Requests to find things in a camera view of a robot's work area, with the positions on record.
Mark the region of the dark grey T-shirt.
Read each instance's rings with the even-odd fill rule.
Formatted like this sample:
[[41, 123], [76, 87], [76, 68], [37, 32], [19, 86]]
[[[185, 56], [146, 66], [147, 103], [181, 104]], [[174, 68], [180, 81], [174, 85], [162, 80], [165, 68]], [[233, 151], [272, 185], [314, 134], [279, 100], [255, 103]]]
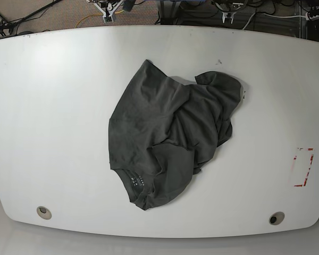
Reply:
[[142, 210], [179, 196], [232, 136], [241, 83], [208, 71], [181, 84], [144, 61], [108, 125], [110, 167]]

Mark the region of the white power strip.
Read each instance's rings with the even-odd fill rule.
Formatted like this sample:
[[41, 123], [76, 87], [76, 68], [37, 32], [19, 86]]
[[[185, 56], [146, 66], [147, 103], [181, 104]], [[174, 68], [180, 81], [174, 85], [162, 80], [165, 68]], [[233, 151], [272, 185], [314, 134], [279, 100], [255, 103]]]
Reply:
[[319, 6], [311, 8], [305, 15], [307, 21], [319, 20]]

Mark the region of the red tape rectangle marking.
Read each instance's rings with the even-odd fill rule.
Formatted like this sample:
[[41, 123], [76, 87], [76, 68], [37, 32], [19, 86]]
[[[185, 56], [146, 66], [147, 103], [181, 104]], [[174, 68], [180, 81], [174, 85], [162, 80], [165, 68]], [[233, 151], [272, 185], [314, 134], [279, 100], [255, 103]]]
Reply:
[[306, 185], [313, 158], [314, 148], [297, 148], [290, 174], [290, 182], [293, 187], [304, 187]]

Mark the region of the aluminium frame base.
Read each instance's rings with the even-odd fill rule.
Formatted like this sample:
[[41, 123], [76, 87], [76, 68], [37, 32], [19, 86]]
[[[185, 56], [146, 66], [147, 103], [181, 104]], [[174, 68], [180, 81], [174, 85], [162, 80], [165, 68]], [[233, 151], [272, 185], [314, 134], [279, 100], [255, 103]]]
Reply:
[[158, 18], [155, 25], [208, 26], [218, 10], [213, 1], [156, 1]]

